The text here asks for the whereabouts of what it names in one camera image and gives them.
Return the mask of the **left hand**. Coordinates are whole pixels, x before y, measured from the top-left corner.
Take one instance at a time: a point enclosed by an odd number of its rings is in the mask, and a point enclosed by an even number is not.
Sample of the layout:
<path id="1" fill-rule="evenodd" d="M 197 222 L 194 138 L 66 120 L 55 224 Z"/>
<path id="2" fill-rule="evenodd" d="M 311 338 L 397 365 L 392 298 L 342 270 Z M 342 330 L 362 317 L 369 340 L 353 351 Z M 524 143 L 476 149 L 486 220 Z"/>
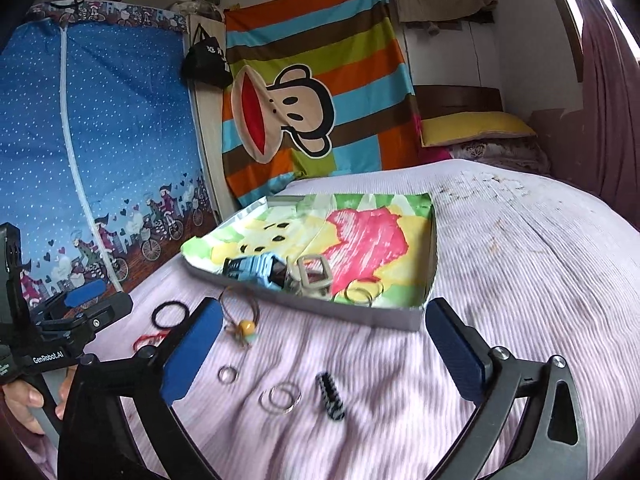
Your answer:
<path id="1" fill-rule="evenodd" d="M 60 403 L 55 409 L 55 414 L 58 416 L 58 419 L 63 419 L 64 417 L 66 401 L 70 394 L 70 386 L 72 385 L 76 370 L 76 365 L 69 367 L 66 370 L 65 379 L 60 385 L 60 388 L 58 388 Z M 44 431 L 40 423 L 30 411 L 32 408 L 35 410 L 43 406 L 43 397 L 40 392 L 22 380 L 16 380 L 15 382 L 4 385 L 2 391 L 4 393 L 6 406 L 14 418 L 32 434 L 43 436 Z"/>

